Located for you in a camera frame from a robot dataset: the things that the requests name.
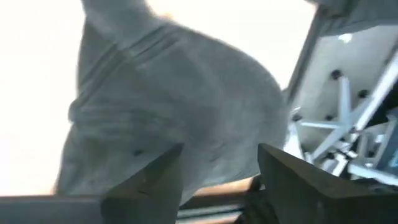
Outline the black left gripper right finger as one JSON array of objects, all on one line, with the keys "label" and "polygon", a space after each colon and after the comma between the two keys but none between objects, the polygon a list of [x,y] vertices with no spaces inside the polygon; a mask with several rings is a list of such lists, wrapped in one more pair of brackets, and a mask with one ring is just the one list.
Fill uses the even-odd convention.
[{"label": "black left gripper right finger", "polygon": [[280,223],[397,224],[397,187],[346,180],[268,144],[258,145],[262,183]]}]

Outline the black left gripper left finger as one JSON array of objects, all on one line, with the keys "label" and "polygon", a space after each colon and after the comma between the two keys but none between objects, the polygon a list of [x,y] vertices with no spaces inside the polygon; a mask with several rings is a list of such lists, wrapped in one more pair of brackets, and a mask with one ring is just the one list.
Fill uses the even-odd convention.
[{"label": "black left gripper left finger", "polygon": [[175,145],[103,195],[1,197],[1,223],[174,223],[182,195],[182,149]]}]

